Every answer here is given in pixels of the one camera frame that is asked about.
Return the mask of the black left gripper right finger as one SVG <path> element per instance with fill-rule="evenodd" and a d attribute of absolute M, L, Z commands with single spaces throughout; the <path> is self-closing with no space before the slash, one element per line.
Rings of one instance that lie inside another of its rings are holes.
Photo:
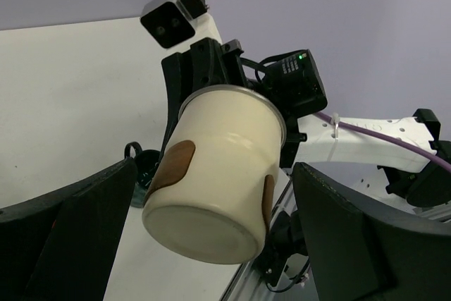
<path fill-rule="evenodd" d="M 449 300 L 450 225 L 295 164 L 293 188 L 320 300 Z"/>

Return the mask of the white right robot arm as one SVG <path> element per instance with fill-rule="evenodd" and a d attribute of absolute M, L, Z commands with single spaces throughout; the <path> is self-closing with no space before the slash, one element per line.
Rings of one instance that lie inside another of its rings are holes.
<path fill-rule="evenodd" d="M 211 264 L 257 258 L 273 230 L 278 172 L 297 162 L 443 166 L 428 110 L 394 121 L 327 116 L 307 49 L 244 59 L 238 42 L 204 38 L 161 62 L 168 99 L 159 168 L 142 222 L 161 245 Z"/>

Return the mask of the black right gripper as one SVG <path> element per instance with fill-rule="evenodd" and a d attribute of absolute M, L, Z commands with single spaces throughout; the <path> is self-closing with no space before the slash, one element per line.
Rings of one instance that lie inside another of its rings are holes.
<path fill-rule="evenodd" d="M 168 121 L 160 175 L 178 182 L 189 171 L 216 176 L 250 173 L 258 183 L 291 168 L 307 136 L 307 53 L 256 63 L 238 41 L 202 39 L 161 62 Z"/>

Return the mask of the cream steel cup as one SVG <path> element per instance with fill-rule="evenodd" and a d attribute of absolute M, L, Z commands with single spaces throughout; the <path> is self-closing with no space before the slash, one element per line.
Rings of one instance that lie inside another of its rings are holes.
<path fill-rule="evenodd" d="M 241 264 L 269 230 L 283 119 L 255 91 L 214 85 L 183 103 L 142 211 L 146 231 L 184 257 Z"/>

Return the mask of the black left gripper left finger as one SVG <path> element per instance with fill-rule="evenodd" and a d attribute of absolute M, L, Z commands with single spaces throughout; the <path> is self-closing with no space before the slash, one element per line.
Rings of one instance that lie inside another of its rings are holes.
<path fill-rule="evenodd" d="M 1 209 L 1 299 L 102 300 L 136 177 L 127 158 Z"/>

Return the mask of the dark green patterned mug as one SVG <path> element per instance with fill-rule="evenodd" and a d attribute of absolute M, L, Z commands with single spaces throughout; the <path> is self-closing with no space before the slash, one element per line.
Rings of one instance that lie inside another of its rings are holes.
<path fill-rule="evenodd" d="M 124 157 L 132 157 L 137 167 L 137 179 L 130 202 L 131 207 L 142 208 L 144 198 L 159 166 L 160 151 L 143 150 L 138 142 L 129 142 L 124 149 Z"/>

